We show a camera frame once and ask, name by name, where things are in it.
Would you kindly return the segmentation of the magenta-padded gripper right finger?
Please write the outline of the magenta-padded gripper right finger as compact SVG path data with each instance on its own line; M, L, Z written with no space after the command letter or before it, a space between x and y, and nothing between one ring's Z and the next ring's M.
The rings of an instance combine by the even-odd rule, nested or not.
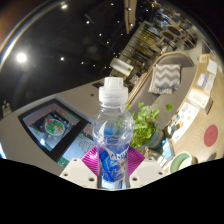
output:
M127 153L126 170L129 188L140 188L166 176L153 157L146 158L132 147Z

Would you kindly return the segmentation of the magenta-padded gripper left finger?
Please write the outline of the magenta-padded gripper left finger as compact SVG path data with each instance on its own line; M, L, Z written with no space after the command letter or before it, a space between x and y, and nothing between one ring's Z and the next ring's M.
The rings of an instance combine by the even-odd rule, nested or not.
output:
M87 151L81 158L72 158L60 177L84 188L98 189L100 160L96 147Z

